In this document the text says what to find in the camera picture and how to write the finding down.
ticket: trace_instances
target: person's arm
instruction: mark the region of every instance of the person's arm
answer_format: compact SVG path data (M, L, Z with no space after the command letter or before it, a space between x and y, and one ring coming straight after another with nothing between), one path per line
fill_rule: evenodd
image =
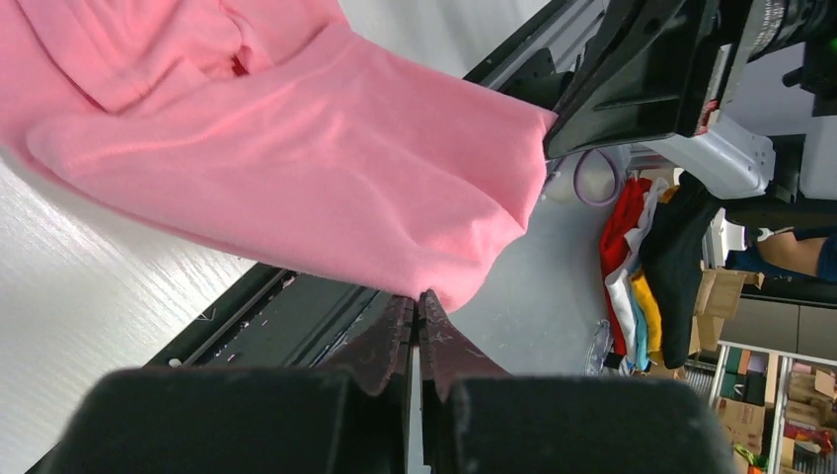
M765 262L776 267L818 277L819 254L824 238L797 240L793 232L776 234L757 244Z

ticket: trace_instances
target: stack of clothes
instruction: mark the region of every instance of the stack of clothes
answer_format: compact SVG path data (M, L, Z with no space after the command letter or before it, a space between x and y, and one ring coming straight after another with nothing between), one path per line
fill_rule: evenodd
M702 241L721 203L694 177L680 182L628 180L599 241L612 352L639 370L689 355Z

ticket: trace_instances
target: person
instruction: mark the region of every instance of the person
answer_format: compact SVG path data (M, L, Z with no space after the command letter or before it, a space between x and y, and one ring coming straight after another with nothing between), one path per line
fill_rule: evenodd
M729 252L727 268L760 272L767 277L837 281L837 227L760 231L755 245Z

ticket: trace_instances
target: yellow shirt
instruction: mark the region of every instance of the yellow shirt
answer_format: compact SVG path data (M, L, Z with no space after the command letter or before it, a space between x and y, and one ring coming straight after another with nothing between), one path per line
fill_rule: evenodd
M659 197L659 202L662 202L663 204L668 204L671 198L674 198L674 193L677 193L677 190L679 189L679 186L672 186L671 188L665 190L662 196Z
M643 269L639 269L631 276L631 288L634 290L634 297L646 314L648 353L653 355L662 349L662 317L659 315L659 306L651 294Z

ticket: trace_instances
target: pink t-shirt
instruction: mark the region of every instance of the pink t-shirt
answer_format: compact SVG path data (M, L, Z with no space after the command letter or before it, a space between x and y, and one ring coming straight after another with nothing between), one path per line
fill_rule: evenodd
M0 0L0 143L137 220L455 310L525 231L555 116L336 0Z

